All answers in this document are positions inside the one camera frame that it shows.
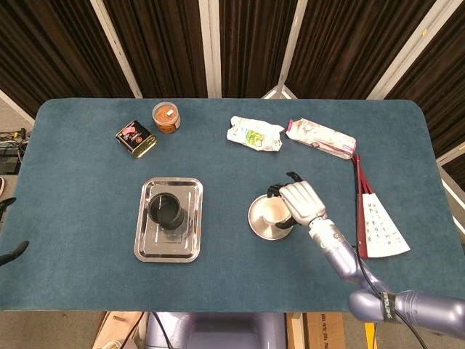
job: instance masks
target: saucer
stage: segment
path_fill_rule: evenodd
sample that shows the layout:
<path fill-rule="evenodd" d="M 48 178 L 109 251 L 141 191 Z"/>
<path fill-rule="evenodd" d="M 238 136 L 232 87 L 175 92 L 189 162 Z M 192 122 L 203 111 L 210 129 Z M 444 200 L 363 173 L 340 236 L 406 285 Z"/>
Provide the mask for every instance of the saucer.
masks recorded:
<path fill-rule="evenodd" d="M 254 233 L 266 240 L 279 240 L 285 238 L 292 230 L 280 229 L 276 225 L 268 225 L 262 217 L 263 204 L 268 199 L 266 195 L 259 196 L 252 202 L 250 209 L 248 209 L 248 223 Z"/>

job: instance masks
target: cardboard box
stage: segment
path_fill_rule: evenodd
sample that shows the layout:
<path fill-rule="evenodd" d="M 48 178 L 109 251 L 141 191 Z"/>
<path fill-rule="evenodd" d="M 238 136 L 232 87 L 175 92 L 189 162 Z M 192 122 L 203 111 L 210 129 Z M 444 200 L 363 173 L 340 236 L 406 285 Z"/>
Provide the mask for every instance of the cardboard box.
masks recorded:
<path fill-rule="evenodd" d="M 346 349 L 342 313 L 289 313 L 288 349 Z"/>
<path fill-rule="evenodd" d="M 92 349 L 100 349 L 112 340 L 123 340 L 126 338 L 134 324 L 137 323 L 140 315 L 140 311 L 107 312 Z"/>

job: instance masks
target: brown curtain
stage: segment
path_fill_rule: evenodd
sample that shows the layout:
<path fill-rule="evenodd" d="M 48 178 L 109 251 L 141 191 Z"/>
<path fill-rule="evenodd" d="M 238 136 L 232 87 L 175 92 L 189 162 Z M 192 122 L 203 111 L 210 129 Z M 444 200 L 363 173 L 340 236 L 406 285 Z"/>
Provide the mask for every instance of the brown curtain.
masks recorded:
<path fill-rule="evenodd" d="M 420 106 L 436 156 L 465 141 L 465 2 L 387 97 Z"/>
<path fill-rule="evenodd" d="M 465 190 L 465 155 L 460 155 L 442 167 L 462 190 Z"/>
<path fill-rule="evenodd" d="M 35 118 L 58 97 L 133 97 L 90 1 L 0 1 L 0 89 Z"/>
<path fill-rule="evenodd" d="M 105 6 L 144 97 L 207 97 L 198 1 Z"/>
<path fill-rule="evenodd" d="M 298 98 L 366 98 L 434 0 L 309 0 L 286 86 Z"/>
<path fill-rule="evenodd" d="M 277 83 L 297 0 L 219 2 L 222 96 L 263 97 Z"/>

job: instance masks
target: plastic wrapper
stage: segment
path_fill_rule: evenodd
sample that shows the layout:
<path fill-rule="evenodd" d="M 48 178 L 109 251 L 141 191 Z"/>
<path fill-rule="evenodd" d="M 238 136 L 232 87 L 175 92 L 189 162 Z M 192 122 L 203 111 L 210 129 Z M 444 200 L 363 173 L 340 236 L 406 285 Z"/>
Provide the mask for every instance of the plastic wrapper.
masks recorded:
<path fill-rule="evenodd" d="M 357 141 L 354 137 L 334 131 L 306 119 L 290 120 L 286 134 L 292 140 L 320 149 L 343 159 L 354 154 Z"/>
<path fill-rule="evenodd" d="M 280 133 L 284 128 L 279 125 L 233 116 L 231 126 L 226 138 L 256 151 L 279 151 L 283 144 Z"/>

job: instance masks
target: robotic arm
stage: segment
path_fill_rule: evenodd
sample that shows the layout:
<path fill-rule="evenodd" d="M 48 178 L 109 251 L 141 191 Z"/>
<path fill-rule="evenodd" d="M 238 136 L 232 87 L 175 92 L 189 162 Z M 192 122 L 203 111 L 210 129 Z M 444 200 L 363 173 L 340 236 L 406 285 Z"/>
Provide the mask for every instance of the robotic arm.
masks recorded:
<path fill-rule="evenodd" d="M 268 196 L 281 196 L 293 217 L 289 224 L 308 226 L 310 237 L 339 276 L 360 286 L 349 296 L 349 309 L 355 318 L 364 322 L 399 322 L 396 314 L 400 314 L 412 325 L 465 340 L 465 300 L 417 291 L 394 294 L 357 257 L 344 235 L 327 218 L 325 205 L 310 184 L 293 172 L 288 175 L 296 182 L 274 185 Z"/>

